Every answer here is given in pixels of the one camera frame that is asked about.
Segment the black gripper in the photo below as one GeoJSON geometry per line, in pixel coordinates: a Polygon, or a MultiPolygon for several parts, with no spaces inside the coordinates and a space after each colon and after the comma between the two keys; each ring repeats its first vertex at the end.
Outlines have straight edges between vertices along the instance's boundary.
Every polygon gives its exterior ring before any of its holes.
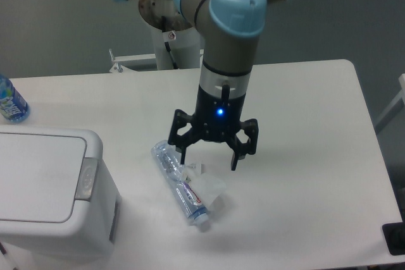
{"type": "Polygon", "coordinates": [[[233,150],[232,171],[237,169],[240,160],[256,153],[257,119],[240,121],[245,98],[246,95],[242,95],[223,101],[199,87],[194,115],[175,110],[168,144],[180,153],[180,164],[185,164],[187,148],[199,140],[226,142],[233,150]]]}

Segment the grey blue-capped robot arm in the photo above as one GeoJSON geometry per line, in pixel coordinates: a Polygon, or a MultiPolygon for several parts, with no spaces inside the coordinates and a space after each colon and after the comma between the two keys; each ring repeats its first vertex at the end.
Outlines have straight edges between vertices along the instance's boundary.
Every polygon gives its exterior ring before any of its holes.
{"type": "Polygon", "coordinates": [[[256,119],[241,121],[253,61],[270,3],[283,0],[172,0],[175,11],[204,38],[194,114],[175,111],[168,143],[184,156],[203,140],[225,142],[232,168],[256,152],[256,119]]]}

